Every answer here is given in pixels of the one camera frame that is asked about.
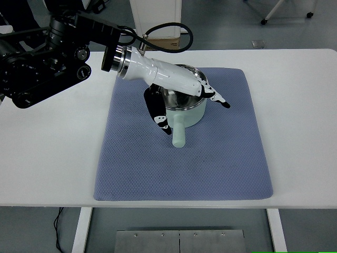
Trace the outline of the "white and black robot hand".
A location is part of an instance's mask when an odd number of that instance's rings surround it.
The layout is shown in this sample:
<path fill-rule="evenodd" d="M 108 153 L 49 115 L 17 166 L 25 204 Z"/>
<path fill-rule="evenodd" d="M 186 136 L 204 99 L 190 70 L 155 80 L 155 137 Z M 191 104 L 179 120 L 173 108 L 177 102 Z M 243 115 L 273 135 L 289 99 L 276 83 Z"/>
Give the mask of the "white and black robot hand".
<path fill-rule="evenodd" d="M 211 99 L 229 108 L 230 104 L 206 81 L 181 66 L 148 59 L 131 46 L 123 46 L 124 59 L 121 61 L 119 76 L 124 80 L 143 80 L 148 85 L 144 100 L 152 120 L 166 134 L 172 134 L 166 116 L 166 107 L 161 88 L 183 94 Z"/>

